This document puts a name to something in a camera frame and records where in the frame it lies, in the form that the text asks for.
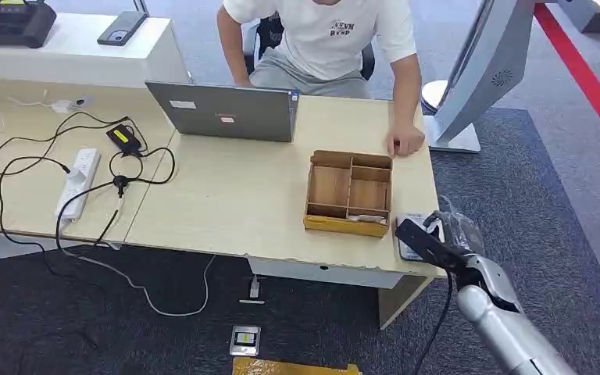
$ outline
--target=office chair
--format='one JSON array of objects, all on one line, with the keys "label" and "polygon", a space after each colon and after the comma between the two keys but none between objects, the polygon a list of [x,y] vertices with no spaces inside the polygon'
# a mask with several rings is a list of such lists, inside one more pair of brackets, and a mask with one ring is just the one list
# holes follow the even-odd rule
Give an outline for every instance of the office chair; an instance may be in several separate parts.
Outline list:
[{"label": "office chair", "polygon": [[[262,18],[259,24],[254,25],[244,32],[243,48],[245,54],[245,65],[247,66],[247,74],[254,72],[254,61],[256,55],[256,37],[259,37],[259,53],[256,60],[263,57],[263,53],[268,48],[275,48],[281,43],[281,35],[284,32],[284,26],[278,13],[273,14],[268,18]],[[373,68],[376,65],[376,59],[373,57],[373,48],[371,43],[362,50],[362,70],[360,73],[366,80],[371,78]]]}]

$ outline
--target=speaker grille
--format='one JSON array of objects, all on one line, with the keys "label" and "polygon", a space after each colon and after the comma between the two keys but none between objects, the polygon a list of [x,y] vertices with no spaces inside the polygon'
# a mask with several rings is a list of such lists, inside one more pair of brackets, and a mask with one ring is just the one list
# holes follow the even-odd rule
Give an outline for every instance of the speaker grille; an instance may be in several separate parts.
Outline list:
[{"label": "speaker grille", "polygon": [[510,70],[505,69],[497,72],[491,79],[491,83],[497,88],[500,88],[508,84],[512,80],[512,78],[514,78],[512,72]]}]

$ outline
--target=power strip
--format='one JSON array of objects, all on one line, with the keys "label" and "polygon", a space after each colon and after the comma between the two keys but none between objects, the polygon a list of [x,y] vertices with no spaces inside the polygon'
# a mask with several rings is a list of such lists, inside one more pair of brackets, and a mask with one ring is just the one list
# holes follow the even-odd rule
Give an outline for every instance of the power strip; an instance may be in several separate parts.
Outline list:
[{"label": "power strip", "polygon": [[[66,178],[66,186],[63,188],[63,193],[59,199],[59,204],[56,206],[55,216],[59,217],[61,208],[75,195],[80,194],[91,188],[95,171],[100,162],[100,154],[96,148],[84,148],[79,150],[77,157],[74,160],[73,167],[70,169],[70,174]],[[81,216],[84,211],[88,194],[82,195],[70,203],[63,211],[61,220],[75,221]]]}]

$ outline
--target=gray shorts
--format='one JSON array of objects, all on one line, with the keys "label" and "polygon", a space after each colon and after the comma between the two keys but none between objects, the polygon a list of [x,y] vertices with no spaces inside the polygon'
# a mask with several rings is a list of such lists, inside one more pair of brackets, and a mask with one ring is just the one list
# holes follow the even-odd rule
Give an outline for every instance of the gray shorts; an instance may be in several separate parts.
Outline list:
[{"label": "gray shorts", "polygon": [[321,80],[302,72],[282,52],[270,48],[263,54],[249,80],[260,88],[296,89],[305,95],[370,98],[366,80],[359,70],[335,80]]}]

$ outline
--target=robotic arm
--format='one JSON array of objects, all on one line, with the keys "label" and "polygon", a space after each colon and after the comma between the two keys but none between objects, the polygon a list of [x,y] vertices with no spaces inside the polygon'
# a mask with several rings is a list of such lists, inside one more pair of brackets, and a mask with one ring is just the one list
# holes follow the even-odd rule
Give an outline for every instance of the robotic arm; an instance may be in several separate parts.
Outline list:
[{"label": "robotic arm", "polygon": [[[427,233],[426,228],[435,228],[439,221],[446,244]],[[459,310],[505,373],[576,375],[528,320],[505,271],[478,254],[482,243],[472,220],[458,213],[434,212],[423,226],[406,219],[398,225],[396,236],[425,262],[455,276]]]}]

